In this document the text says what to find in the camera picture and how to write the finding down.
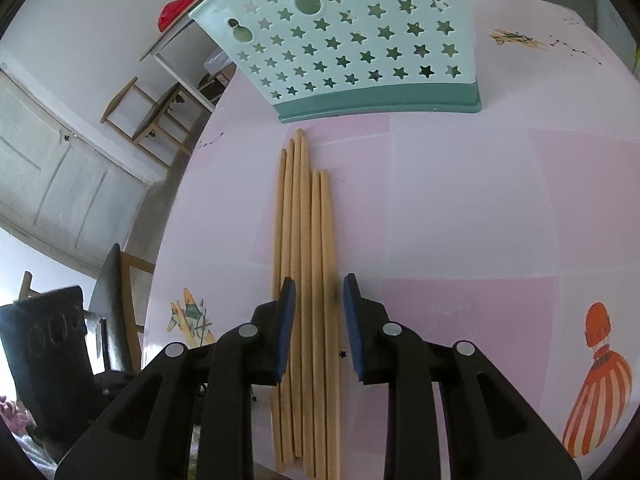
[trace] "table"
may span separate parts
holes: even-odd
[[[175,20],[172,21],[171,25],[169,25],[163,32],[160,33],[153,44],[140,57],[140,61],[142,62],[142,60],[145,59],[146,56],[153,56],[158,64],[184,87],[185,91],[189,92],[207,110],[213,112],[213,110],[215,110],[215,106],[211,104],[193,84],[180,76],[180,74],[176,72],[175,67],[169,62],[169,60],[161,54],[162,49],[164,49],[164,47],[166,47],[176,36],[178,36],[178,34],[191,27],[194,21],[188,16],[188,14],[201,1],[202,0],[194,0],[193,2],[191,2],[190,5],[186,9],[184,9],[176,17]]]
[[[606,306],[610,348],[634,368],[640,87],[572,10],[538,0],[469,3],[478,114],[280,124],[236,75],[166,226],[144,362],[186,341],[168,332],[176,300],[206,308],[218,338],[270,299],[276,167],[300,127],[313,167],[330,172],[338,271],[355,272],[363,296],[383,302],[392,320],[432,342],[475,342],[560,439],[593,364],[584,338],[592,304]],[[340,337],[348,351],[344,330]],[[350,359],[340,373],[342,477],[382,478],[386,387],[357,383]],[[255,394],[254,459],[273,468],[268,391]],[[577,458],[585,476],[637,406],[633,393],[604,442]],[[286,475],[304,478],[295,468]]]

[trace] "red plastic bag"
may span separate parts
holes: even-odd
[[[166,4],[158,18],[158,29],[160,32],[164,32],[166,28],[171,25],[178,16],[180,16],[180,13],[189,7],[194,1],[195,0],[175,0]]]

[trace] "door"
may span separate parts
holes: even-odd
[[[0,72],[2,228],[95,277],[113,243],[126,243],[146,190]]]

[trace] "basket base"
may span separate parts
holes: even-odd
[[[373,112],[465,112],[481,110],[478,83],[386,85],[331,92],[273,105],[281,123]]]

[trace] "mint green basket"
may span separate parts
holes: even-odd
[[[465,0],[204,0],[191,17],[282,122],[480,110]]]

